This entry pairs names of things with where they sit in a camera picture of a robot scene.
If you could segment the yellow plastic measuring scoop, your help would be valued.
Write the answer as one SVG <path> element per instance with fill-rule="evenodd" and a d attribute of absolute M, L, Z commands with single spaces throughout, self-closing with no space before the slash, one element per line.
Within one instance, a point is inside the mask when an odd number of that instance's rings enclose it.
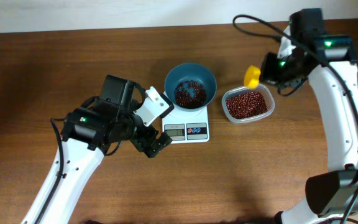
<path fill-rule="evenodd" d="M 244 86 L 250 89 L 255 89 L 259 85 L 260 68 L 251 65 L 248 67 L 244 75 Z"/>

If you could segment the blue plastic bowl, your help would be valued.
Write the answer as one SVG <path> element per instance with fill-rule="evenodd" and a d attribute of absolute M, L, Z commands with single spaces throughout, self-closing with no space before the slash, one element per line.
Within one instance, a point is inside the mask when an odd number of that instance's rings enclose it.
<path fill-rule="evenodd" d="M 183 63 L 170 70 L 164 89 L 175 108 L 190 112 L 200 110 L 213 101 L 217 81 L 205 66 Z"/>

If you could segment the red adzuki beans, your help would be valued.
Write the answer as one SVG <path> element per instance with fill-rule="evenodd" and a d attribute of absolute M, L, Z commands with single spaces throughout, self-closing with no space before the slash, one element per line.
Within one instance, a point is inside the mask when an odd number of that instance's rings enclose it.
<path fill-rule="evenodd" d="M 268 107 L 260 92 L 251 91 L 228 98 L 225 102 L 229 114 L 235 119 L 245 119 L 266 113 Z"/>

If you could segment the clear plastic bean container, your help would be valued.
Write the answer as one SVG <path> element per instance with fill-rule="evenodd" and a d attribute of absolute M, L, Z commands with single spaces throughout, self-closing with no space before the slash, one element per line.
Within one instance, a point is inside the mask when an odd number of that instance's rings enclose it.
<path fill-rule="evenodd" d="M 262 84 L 255 89 L 240 86 L 222 97 L 223 111 L 233 124 L 245 124 L 270 116 L 275 102 L 270 90 Z"/>

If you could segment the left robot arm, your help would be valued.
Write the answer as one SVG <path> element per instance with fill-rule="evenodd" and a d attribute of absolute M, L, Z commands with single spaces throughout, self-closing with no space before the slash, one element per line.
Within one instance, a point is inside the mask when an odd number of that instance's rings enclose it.
<path fill-rule="evenodd" d="M 67 223 L 93 172 L 111 144 L 130 141 L 148 158 L 155 157 L 172 139 L 152 126 L 174 109 L 154 87 L 107 75 L 98 96 L 92 96 L 63 119 L 58 130 L 51 120 L 58 149 L 47 178 L 24 223 Z"/>

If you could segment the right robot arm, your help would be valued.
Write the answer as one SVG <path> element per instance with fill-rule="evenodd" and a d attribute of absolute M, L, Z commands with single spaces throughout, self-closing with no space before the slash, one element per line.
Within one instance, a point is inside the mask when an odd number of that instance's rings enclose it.
<path fill-rule="evenodd" d="M 328 144 L 328 171 L 306 181 L 305 197 L 276 223 L 344 223 L 358 214 L 358 67 L 352 39 L 331 35 L 320 8 L 290 16 L 278 53 L 268 53 L 260 81 L 295 91 L 309 83 Z"/>

